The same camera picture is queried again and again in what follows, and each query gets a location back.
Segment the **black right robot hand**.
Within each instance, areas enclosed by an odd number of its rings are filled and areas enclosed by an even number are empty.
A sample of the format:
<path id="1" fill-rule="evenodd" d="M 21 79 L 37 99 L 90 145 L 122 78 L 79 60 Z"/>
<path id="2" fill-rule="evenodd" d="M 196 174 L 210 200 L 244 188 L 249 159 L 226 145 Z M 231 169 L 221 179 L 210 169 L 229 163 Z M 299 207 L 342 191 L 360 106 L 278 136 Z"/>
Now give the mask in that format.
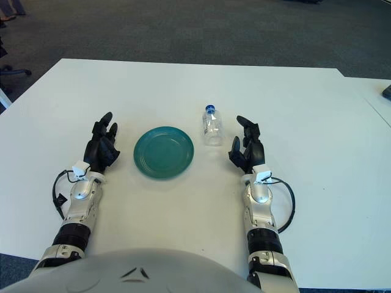
<path id="1" fill-rule="evenodd" d="M 236 120 L 244 129 L 243 147 L 245 150 L 243 153 L 240 151 L 240 139 L 235 136 L 228 157 L 245 174 L 250 174 L 254 166 L 265 164 L 265 151 L 259 139 L 260 129 L 257 123 L 253 123 L 240 115 L 236 117 Z"/>

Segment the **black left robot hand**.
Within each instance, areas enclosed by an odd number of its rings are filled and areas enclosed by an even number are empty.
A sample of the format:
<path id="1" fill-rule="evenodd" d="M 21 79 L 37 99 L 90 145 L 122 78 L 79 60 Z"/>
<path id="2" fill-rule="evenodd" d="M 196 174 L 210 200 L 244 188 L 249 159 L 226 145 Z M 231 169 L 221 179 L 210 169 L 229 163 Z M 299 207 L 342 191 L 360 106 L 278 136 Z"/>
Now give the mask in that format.
<path id="1" fill-rule="evenodd" d="M 91 172 L 104 174 L 119 157 L 120 151 L 114 146 L 118 124 L 113 123 L 108 129 L 111 120 L 112 112 L 108 112 L 92 128 L 92 138 L 87 143 L 83 159 L 90 165 Z"/>

